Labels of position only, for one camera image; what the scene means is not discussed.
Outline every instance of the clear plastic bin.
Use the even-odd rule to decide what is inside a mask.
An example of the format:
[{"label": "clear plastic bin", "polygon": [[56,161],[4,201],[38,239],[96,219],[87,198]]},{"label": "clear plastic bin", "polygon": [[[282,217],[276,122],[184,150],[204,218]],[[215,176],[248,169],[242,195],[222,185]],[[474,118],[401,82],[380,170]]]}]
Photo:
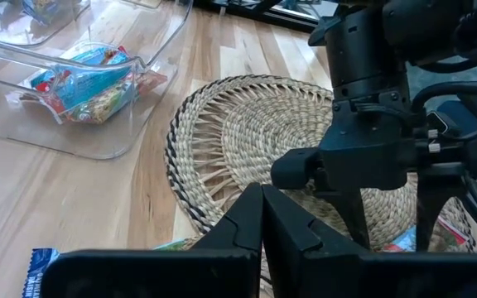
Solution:
[{"label": "clear plastic bin", "polygon": [[[119,156],[176,77],[192,0],[56,1],[58,14],[34,25],[43,33],[34,12],[3,16],[22,1],[0,1],[0,137]],[[98,50],[124,59],[75,60]]]}]

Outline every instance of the seagrass mat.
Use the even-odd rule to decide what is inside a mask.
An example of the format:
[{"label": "seagrass mat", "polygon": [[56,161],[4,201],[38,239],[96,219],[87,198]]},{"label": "seagrass mat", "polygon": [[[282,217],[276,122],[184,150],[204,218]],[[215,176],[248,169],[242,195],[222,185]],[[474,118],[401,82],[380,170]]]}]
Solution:
[{"label": "seagrass mat", "polygon": [[[185,100],[166,137],[167,174],[200,234],[219,221],[249,183],[270,183],[270,167],[278,157],[318,145],[332,119],[331,101],[329,90],[267,75],[217,80]],[[285,193],[348,236],[334,208],[310,189]],[[415,223],[417,177],[408,176],[398,190],[362,190],[362,198],[371,246],[380,250]],[[459,249],[471,251],[474,240],[461,202],[450,199],[441,217],[469,237]],[[439,241],[432,237],[436,250]]]}]

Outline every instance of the round woven mat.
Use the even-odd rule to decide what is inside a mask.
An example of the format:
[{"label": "round woven mat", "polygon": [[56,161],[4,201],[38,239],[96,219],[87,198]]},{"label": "round woven mat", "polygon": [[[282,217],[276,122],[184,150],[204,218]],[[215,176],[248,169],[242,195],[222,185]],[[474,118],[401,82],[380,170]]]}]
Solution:
[{"label": "round woven mat", "polygon": [[[206,233],[251,182],[270,183],[272,163],[288,150],[315,147],[330,125],[332,93],[274,76],[215,81],[189,96],[166,137],[169,181],[192,223]],[[334,208],[311,190],[285,191],[304,209],[348,235]],[[369,237],[380,249],[415,222],[417,177],[398,190],[362,190]],[[461,202],[450,199],[441,216],[465,235],[470,225]],[[432,238],[438,249],[439,239]]]}]

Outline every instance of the plastic container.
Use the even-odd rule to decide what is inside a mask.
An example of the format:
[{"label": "plastic container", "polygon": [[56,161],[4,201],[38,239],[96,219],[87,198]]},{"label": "plastic container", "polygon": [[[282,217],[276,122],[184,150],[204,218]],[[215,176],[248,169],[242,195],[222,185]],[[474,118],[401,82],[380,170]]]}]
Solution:
[{"label": "plastic container", "polygon": [[[29,38],[27,30],[36,22],[29,18],[34,12],[0,22],[0,29],[10,23],[6,33],[0,33],[0,137],[95,159],[119,156],[135,142],[176,77],[192,0],[58,1],[70,2],[71,7],[62,7],[51,23],[44,20],[46,34],[32,33],[40,37]],[[17,5],[13,0],[2,4]],[[19,39],[11,33],[20,26],[29,37]],[[122,50],[128,58],[92,65],[75,60],[97,50]],[[141,83],[156,75],[159,84],[146,88]],[[48,87],[40,89],[38,78],[45,77]],[[68,84],[78,88],[64,93]],[[105,94],[114,94],[116,104],[100,106],[102,102],[94,101]],[[68,105],[57,110],[52,99],[89,99],[95,108],[106,109],[102,114],[107,117],[83,117],[88,106],[79,106],[79,113]]]}]

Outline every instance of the wooden floor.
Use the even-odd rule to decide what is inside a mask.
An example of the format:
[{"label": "wooden floor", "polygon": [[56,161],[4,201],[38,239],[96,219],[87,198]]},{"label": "wooden floor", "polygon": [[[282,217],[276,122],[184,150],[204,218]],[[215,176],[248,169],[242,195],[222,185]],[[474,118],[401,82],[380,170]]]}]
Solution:
[{"label": "wooden floor", "polygon": [[307,35],[194,10],[180,73],[126,155],[92,161],[0,140],[0,297],[17,297],[32,248],[152,248],[194,235],[163,161],[172,115],[192,91],[230,75],[289,76],[330,88]]}]

